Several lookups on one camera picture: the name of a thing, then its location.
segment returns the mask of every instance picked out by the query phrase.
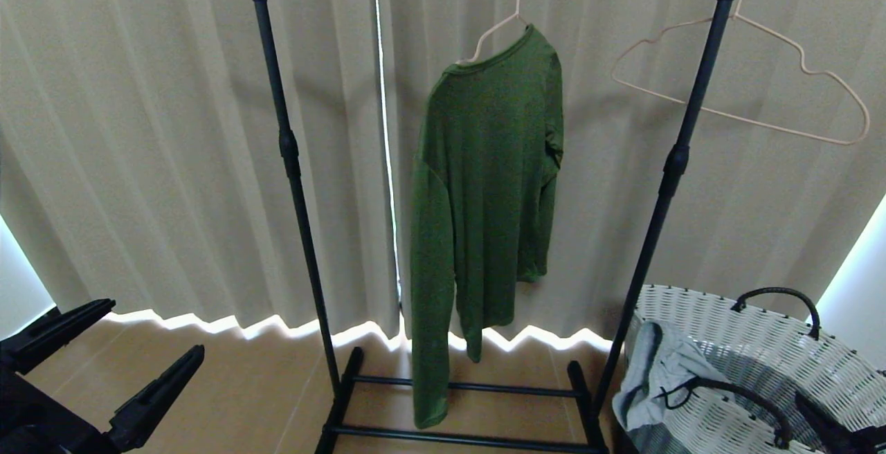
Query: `black handle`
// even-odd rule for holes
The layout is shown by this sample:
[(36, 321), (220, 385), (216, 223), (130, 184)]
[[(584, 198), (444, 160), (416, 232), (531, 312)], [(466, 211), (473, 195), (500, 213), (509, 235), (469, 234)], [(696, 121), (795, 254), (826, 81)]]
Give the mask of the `black handle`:
[[(665, 407), (667, 407), (670, 410), (674, 410), (674, 409), (678, 409), (680, 407), (683, 407), (683, 404), (687, 403), (689, 401), (689, 398), (692, 397), (692, 391), (696, 388), (699, 388), (699, 387), (716, 388), (718, 390), (732, 392), (733, 394), (739, 394), (742, 397), (747, 398), (747, 400), (753, 401), (753, 403), (755, 403), (757, 406), (760, 406), (763, 409), (766, 409), (766, 412), (769, 412), (769, 414), (772, 414), (772, 416), (775, 418), (775, 421), (778, 422), (778, 428), (775, 429), (775, 447), (782, 448), (782, 450), (786, 450), (786, 448), (789, 447), (790, 441), (793, 438), (793, 432), (790, 429), (790, 423), (788, 423), (788, 417), (785, 416), (785, 414), (783, 412), (781, 412), (778, 409), (778, 407), (775, 406), (774, 403), (771, 403), (771, 401), (766, 400), (763, 397), (760, 397), (760, 395), (758, 395), (754, 392), (751, 392), (750, 390), (747, 390), (745, 388), (741, 388), (741, 387), (739, 387), (739, 385), (733, 385), (733, 384), (727, 383), (725, 381), (716, 381), (716, 379), (700, 378), (700, 377), (696, 376), (695, 378), (690, 379), (686, 383), (680, 385), (680, 387), (674, 388), (670, 392), (665, 391), (665, 389), (663, 388), (662, 393), (659, 394), (658, 396), (664, 397), (664, 406)], [(686, 388), (686, 391), (687, 391), (686, 398), (683, 399), (683, 401), (681, 401), (681, 403), (678, 403), (677, 406), (671, 406), (671, 404), (668, 403), (668, 400), (667, 400), (668, 396), (673, 394), (674, 392), (680, 390), (681, 388)]]
[(745, 307), (748, 306), (747, 301), (749, 298), (758, 296), (759, 294), (766, 293), (779, 293), (779, 294), (789, 294), (790, 296), (795, 296), (800, 300), (803, 300), (803, 303), (806, 304), (806, 308), (809, 309), (809, 314), (813, 317), (813, 328), (809, 331), (809, 336), (815, 338), (816, 340), (819, 338), (819, 330), (822, 328), (822, 319), (819, 318), (819, 312), (815, 308), (815, 304), (813, 301), (801, 292), (791, 288), (782, 288), (782, 287), (766, 287), (759, 288), (757, 290), (751, 290), (750, 292), (744, 293), (742, 296), (738, 297), (738, 300), (735, 300), (735, 304), (732, 306), (732, 309), (735, 312), (741, 312)]

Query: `garment rack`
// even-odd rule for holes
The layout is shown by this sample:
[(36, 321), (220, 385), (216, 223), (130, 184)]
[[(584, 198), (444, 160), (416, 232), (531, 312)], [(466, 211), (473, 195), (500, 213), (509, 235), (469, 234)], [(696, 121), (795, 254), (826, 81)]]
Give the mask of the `garment rack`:
[(336, 439), (338, 439), (339, 435), (358, 435), (425, 442), (444, 442), (444, 444), (515, 448), (515, 450), (523, 451), (607, 454), (608, 450), (601, 435), (599, 415), (602, 406), (604, 406), (604, 400), (608, 389), (610, 388), (617, 361), (620, 358), (624, 338), (626, 338), (637, 300), (640, 297), (640, 290), (642, 290), (643, 282), (646, 280), (646, 274), (649, 271), (649, 265), (652, 262), (652, 255), (655, 252), (662, 225), (665, 223), (668, 207), (671, 205), (671, 199), (673, 199), (673, 196), (677, 191), (680, 177), (686, 171), (687, 163), (689, 162), (689, 140), (692, 138), (692, 133), (696, 126), (696, 120), (698, 119), (698, 113), (702, 107), (702, 101), (703, 98), (705, 98), (705, 92), (708, 88), (708, 82), (711, 80), (711, 74), (713, 72), (714, 63), (717, 60), (717, 53), (719, 46), (721, 46), (721, 40), (725, 31), (725, 25), (727, 25), (732, 2), (733, 0), (717, 0), (717, 6), (711, 21), (711, 28), (709, 28), (708, 37), (705, 42), (705, 49), (703, 49), (702, 57), (700, 58), (695, 83), (693, 84), (692, 92), (689, 95), (686, 113), (683, 116), (683, 122), (680, 126), (680, 133), (678, 133), (677, 141), (673, 148), (671, 148), (670, 154), (668, 154), (667, 160), (664, 163), (664, 176), (662, 177), (661, 185), (658, 188), (658, 200), (656, 201), (655, 209), (652, 212), (651, 221), (649, 221), (649, 229), (646, 231), (646, 237), (645, 240), (643, 240), (642, 249), (640, 249), (640, 257), (637, 260), (636, 268), (633, 272), (629, 292), (627, 292), (626, 299), (624, 300), (621, 320), (618, 324), (614, 340), (612, 340), (612, 349), (610, 354), (608, 354), (604, 372), (602, 372), (601, 381), (595, 394), (591, 395), (588, 390), (584, 373), (582, 372), (581, 366), (576, 361), (570, 362), (567, 366), (572, 389), (560, 390), (552, 388), (503, 387), (502, 385), (459, 382), (449, 384), (450, 388), (462, 390), (505, 394), (545, 395), (545, 397), (572, 397), (575, 399), (579, 408), (581, 423), (585, 431), (586, 440), (588, 440), (585, 444), (576, 444), (575, 442), (541, 442), (479, 435), (442, 434), (345, 425), (345, 413), (347, 412), (352, 392), (354, 392), (355, 384), (412, 385), (412, 381), (411, 379), (361, 375), (360, 367), (363, 363), (363, 350), (360, 347), (355, 347), (354, 350), (352, 350), (351, 356), (345, 366), (345, 372), (339, 378), (338, 366), (336, 365), (335, 353), (333, 352), (332, 347), (332, 337), (330, 337), (329, 334), (329, 321), (326, 316), (326, 305), (323, 302), (323, 288), (320, 285), (320, 272), (317, 269), (314, 242), (311, 236), (310, 223), (307, 218), (307, 205), (305, 203), (305, 193), (301, 183), (300, 165), (298, 164), (298, 144), (295, 135), (292, 133), (289, 126), (289, 116), (286, 113), (286, 100), (284, 89), (282, 88), (282, 80), (280, 78), (280, 67), (278, 65), (278, 56), (276, 56), (274, 35), (271, 30), (268, 0), (253, 0), (253, 3), (255, 3), (257, 22), (259, 22), (260, 37), (262, 37), (265, 62), (268, 67), (276, 118), (278, 118), (280, 130), (280, 154), (282, 160), (284, 160), (286, 176), (290, 183), (292, 199), (295, 204), (295, 212), (298, 218), (298, 230), (300, 231), (301, 243), (304, 247), (308, 277), (310, 278), (311, 289), (314, 295), (314, 305), (316, 305), (317, 318), (320, 323), (320, 337), (323, 339), (323, 350), (326, 353), (326, 364), (329, 367), (329, 379), (332, 382), (332, 390), (335, 397), (332, 401), (332, 407), (329, 409), (329, 416), (326, 419), (326, 423), (323, 425), (323, 431), (320, 433), (320, 440), (314, 451), (316, 454), (332, 454), (332, 451), (335, 449)]

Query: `curtain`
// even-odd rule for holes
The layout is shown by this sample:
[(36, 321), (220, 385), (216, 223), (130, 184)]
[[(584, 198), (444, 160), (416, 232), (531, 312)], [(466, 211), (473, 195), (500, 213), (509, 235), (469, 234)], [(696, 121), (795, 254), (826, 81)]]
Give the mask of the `curtain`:
[[(0, 0), (0, 213), (62, 309), (316, 318), (251, 0)], [(373, 0), (269, 0), (333, 331), (396, 334)]]
[[(839, 73), (867, 101), (870, 135), (825, 145), (702, 113), (648, 282), (723, 296), (762, 286), (822, 294), (886, 192), (886, 0), (744, 0), (743, 14), (800, 41), (812, 69)], [(635, 41), (712, 14), (715, 0), (522, 0), (522, 15), (563, 64), (566, 156), (548, 274), (518, 288), (513, 336), (536, 325), (611, 337), (649, 224), (662, 164), (684, 107), (623, 88), (608, 72)], [(408, 310), (412, 155), (440, 73), (471, 57), (514, 0), (380, 0), (393, 192)], [(497, 32), (484, 56), (519, 35)], [(620, 75), (687, 98), (707, 26), (665, 35), (627, 57)], [(852, 139), (861, 115), (833, 82), (807, 78), (787, 44), (731, 21), (705, 106)], [(796, 316), (791, 300), (755, 299)]]

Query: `laundry basket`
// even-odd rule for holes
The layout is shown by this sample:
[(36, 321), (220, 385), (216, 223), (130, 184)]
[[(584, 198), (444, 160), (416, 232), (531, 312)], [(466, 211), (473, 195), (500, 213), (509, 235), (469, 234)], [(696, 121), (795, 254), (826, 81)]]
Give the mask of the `laundry basket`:
[[(770, 310), (747, 307), (762, 293), (797, 296), (813, 314), (813, 324)], [(645, 320), (668, 322), (696, 341), (699, 350), (731, 384), (769, 401), (787, 421), (791, 442), (780, 442), (778, 421), (743, 394), (696, 388), (664, 423), (629, 432), (644, 454), (816, 452), (819, 435), (795, 405), (795, 393), (814, 400), (838, 423), (855, 432), (886, 425), (886, 377), (870, 363), (820, 329), (813, 303), (785, 288), (763, 288), (738, 300), (685, 288), (643, 287), (627, 349)]]

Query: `neckline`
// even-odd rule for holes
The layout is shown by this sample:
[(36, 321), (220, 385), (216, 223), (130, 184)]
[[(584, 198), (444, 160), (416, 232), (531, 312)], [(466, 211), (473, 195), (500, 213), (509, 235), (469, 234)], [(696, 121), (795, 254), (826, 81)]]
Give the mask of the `neckline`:
[(452, 65), (447, 67), (446, 72), (472, 73), (488, 69), (488, 67), (493, 66), (501, 60), (505, 60), (510, 55), (516, 53), (517, 50), (523, 47), (523, 44), (526, 44), (526, 42), (529, 41), (529, 38), (534, 35), (534, 32), (535, 26), (530, 23), (529, 25), (526, 25), (526, 29), (525, 31), (523, 31), (523, 35), (521, 35), (520, 38), (516, 39), (516, 41), (513, 44), (510, 44), (506, 49), (500, 51), (499, 53), (493, 54), (493, 56), (488, 57), (485, 60), (474, 61), (474, 63), (468, 63), (465, 65), (452, 63)]

